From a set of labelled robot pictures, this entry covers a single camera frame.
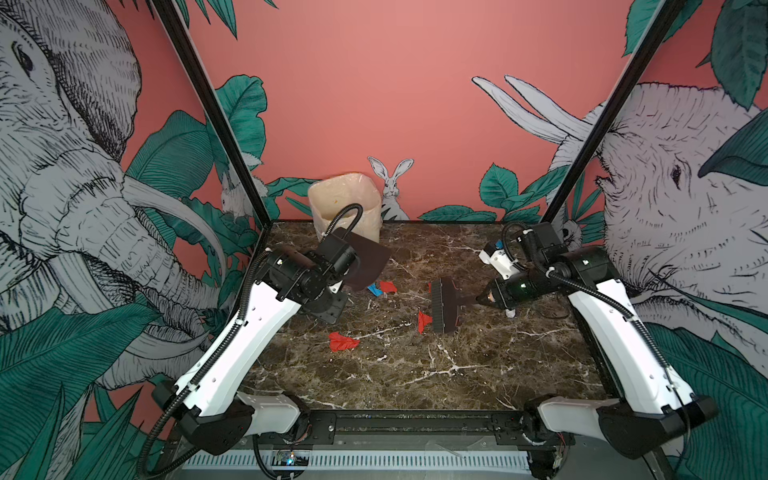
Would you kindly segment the blue paper scrap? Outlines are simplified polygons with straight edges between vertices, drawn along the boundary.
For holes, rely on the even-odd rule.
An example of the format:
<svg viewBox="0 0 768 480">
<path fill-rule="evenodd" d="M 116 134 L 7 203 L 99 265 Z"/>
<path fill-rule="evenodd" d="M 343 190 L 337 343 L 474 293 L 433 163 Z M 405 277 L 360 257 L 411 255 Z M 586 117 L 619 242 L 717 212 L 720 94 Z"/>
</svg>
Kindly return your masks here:
<svg viewBox="0 0 768 480">
<path fill-rule="evenodd" d="M 375 296 L 379 297 L 383 294 L 383 291 L 380 290 L 375 284 L 369 285 L 367 289 Z"/>
</svg>

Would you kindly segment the brown hand brush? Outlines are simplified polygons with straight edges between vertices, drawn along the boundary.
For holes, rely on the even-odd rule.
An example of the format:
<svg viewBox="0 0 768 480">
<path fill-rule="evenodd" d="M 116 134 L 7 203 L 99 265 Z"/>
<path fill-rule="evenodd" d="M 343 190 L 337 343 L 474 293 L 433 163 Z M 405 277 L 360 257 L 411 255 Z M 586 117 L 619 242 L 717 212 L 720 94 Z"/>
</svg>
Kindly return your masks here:
<svg viewBox="0 0 768 480">
<path fill-rule="evenodd" d="M 475 295 L 462 293 L 449 277 L 440 277 L 431 284 L 431 317 L 435 334 L 455 333 L 461 324 L 461 309 L 477 303 Z"/>
</svg>

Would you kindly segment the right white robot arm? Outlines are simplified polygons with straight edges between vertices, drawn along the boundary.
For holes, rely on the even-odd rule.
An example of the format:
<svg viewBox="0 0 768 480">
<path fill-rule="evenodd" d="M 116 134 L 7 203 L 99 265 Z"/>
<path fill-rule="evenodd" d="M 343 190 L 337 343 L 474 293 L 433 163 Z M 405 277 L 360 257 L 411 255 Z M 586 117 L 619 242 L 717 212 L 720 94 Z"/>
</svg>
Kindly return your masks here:
<svg viewBox="0 0 768 480">
<path fill-rule="evenodd" d="M 479 295 L 479 303 L 515 310 L 562 292 L 586 323 L 618 385 L 617 397 L 608 400 L 554 396 L 534 401 L 538 430 L 603 440 L 637 459 L 718 415 L 715 400 L 696 394 L 663 357 L 602 248 L 559 252 L 542 270 L 523 268 L 495 244 L 479 257 L 500 275 Z"/>
</svg>

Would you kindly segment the dark brown dustpan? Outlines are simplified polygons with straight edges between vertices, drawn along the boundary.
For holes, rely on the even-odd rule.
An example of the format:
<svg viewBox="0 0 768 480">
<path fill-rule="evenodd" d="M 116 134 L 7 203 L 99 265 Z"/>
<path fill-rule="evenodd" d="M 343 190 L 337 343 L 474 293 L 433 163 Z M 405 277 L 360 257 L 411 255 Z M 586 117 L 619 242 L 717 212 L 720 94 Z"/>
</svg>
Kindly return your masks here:
<svg viewBox="0 0 768 480">
<path fill-rule="evenodd" d="M 344 276 L 345 285 L 356 292 L 374 284 L 387 265 L 392 250 L 357 233 L 349 233 L 344 227 L 337 228 L 333 235 L 342 238 L 356 254 L 356 260 Z"/>
</svg>

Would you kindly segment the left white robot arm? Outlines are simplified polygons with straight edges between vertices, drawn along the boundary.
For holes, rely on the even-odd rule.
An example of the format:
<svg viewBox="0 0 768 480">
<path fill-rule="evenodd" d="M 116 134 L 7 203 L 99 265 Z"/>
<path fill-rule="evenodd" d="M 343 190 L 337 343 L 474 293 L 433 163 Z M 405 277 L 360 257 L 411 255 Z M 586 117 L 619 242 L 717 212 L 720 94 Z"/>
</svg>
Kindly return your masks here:
<svg viewBox="0 0 768 480">
<path fill-rule="evenodd" d="M 203 357 L 175 384 L 153 394 L 167 418 L 196 450 L 220 455 L 258 429 L 285 433 L 301 409 L 291 399 L 253 397 L 238 389 L 274 335 L 294 315 L 304 313 L 336 323 L 348 301 L 342 285 L 360 265 L 338 228 L 314 250 L 301 253 L 280 245 L 252 260 L 239 305 Z"/>
</svg>

